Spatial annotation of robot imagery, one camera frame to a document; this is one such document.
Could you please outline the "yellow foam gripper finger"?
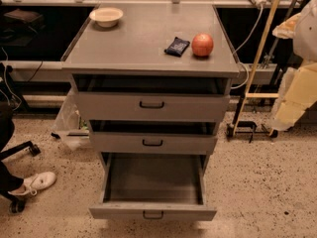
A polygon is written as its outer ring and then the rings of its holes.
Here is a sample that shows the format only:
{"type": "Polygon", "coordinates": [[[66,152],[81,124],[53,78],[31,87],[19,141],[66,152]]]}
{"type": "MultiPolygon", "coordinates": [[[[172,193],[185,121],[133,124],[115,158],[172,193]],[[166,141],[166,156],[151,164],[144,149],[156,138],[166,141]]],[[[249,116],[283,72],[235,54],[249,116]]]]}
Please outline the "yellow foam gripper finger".
{"type": "Polygon", "coordinates": [[[284,75],[271,111],[271,127],[285,131],[292,127],[317,99],[317,16],[298,13],[277,26],[272,34],[292,39],[294,53],[303,58],[299,69],[289,68],[284,75]]]}

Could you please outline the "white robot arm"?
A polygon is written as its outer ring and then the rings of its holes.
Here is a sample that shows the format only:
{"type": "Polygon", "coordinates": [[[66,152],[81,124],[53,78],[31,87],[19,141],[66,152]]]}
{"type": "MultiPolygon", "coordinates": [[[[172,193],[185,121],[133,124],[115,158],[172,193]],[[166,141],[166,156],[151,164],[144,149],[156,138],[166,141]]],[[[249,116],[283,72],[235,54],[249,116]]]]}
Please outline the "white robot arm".
{"type": "Polygon", "coordinates": [[[317,101],[317,0],[310,0],[272,33],[291,39],[294,53],[303,59],[298,69],[287,69],[271,110],[271,128],[286,131],[317,101]]]}

